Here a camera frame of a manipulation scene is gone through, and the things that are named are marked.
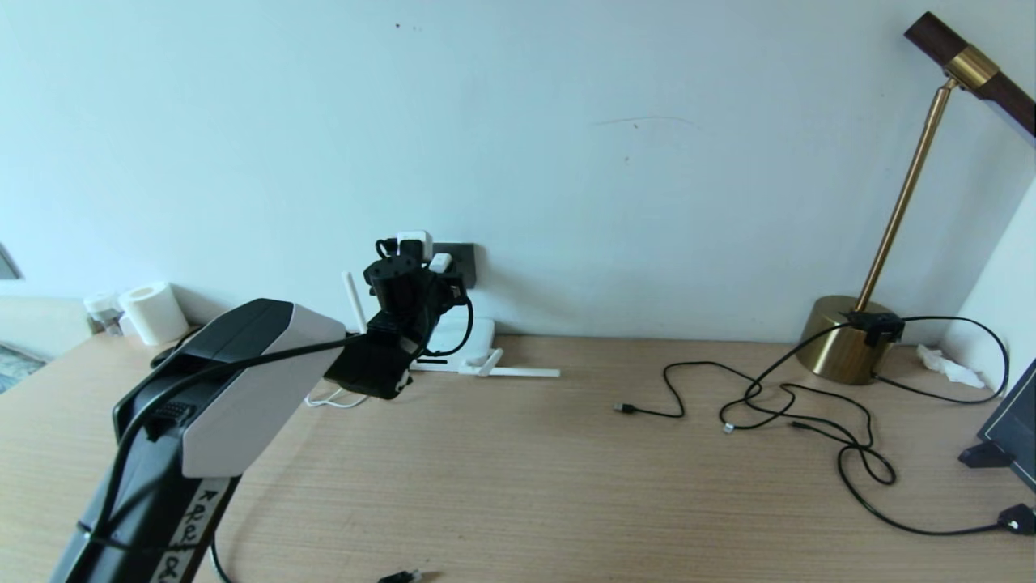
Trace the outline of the white router with antennas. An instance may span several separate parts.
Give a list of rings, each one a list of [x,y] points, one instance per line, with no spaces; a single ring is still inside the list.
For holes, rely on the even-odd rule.
[[[412,370],[421,372],[456,372],[467,376],[491,377],[559,377],[558,369],[548,368],[506,368],[499,365],[503,358],[503,348],[493,347],[495,343],[495,321],[474,317],[471,336],[459,351],[451,355],[422,355]],[[461,343],[466,324],[462,320],[447,317],[437,325],[431,336],[431,351],[452,350]]]

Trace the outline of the patterned grey fabric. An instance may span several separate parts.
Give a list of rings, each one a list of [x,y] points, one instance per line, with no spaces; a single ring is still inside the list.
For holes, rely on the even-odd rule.
[[[0,393],[10,390],[20,381],[42,369],[45,365],[47,361],[36,355],[23,353],[15,347],[0,343]]]

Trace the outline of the white toilet paper roll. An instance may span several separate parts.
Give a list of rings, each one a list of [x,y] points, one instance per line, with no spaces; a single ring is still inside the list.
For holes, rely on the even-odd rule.
[[[181,339],[189,323],[169,282],[152,282],[122,292],[119,307],[145,346]]]

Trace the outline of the beige upholstered furniture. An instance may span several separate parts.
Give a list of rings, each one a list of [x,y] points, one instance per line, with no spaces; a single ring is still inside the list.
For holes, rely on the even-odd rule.
[[[0,296],[0,346],[54,360],[92,336],[80,300]]]

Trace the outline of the brass desk lamp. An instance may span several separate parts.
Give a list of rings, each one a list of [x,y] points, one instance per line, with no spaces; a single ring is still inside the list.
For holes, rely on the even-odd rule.
[[[911,23],[903,36],[936,62],[945,81],[936,89],[936,95],[928,107],[919,140],[906,167],[902,188],[897,195],[860,291],[854,296],[821,296],[813,303],[795,353],[800,365],[822,379],[851,386],[862,386],[875,381],[885,356],[896,343],[865,346],[862,333],[852,329],[841,313],[893,312],[874,302],[877,279],[883,273],[902,222],[906,218],[906,208],[919,185],[930,149],[936,144],[937,130],[942,125],[954,93],[969,93],[980,103],[990,104],[994,109],[1003,112],[1008,121],[1020,129],[1021,136],[1036,147],[1036,97],[1030,96],[1020,84],[1000,69],[999,64],[977,45],[970,43],[961,33],[931,11],[924,12]]]

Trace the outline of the grey wall power socket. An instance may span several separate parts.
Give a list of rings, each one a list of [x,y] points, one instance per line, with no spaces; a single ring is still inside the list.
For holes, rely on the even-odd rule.
[[[436,242],[433,244],[433,254],[440,253],[451,255],[452,265],[462,276],[464,287],[474,289],[478,281],[474,243]]]

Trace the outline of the crumpled white tissue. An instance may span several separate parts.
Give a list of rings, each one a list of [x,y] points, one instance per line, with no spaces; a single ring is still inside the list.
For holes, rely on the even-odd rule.
[[[939,348],[929,348],[926,346],[921,346],[918,344],[916,347],[916,355],[919,358],[921,365],[925,368],[938,372],[939,374],[944,374],[949,381],[953,383],[963,384],[969,387],[984,389],[987,388],[987,384],[984,383],[982,377],[970,368],[966,368],[965,365],[959,365],[951,359],[944,356],[943,351]]]

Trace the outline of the black adapter block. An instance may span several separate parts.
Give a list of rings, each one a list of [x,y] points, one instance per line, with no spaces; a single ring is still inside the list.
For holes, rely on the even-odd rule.
[[[877,347],[881,344],[898,343],[906,329],[906,321],[896,313],[862,313],[848,311],[841,313],[852,329],[863,336],[867,347]]]

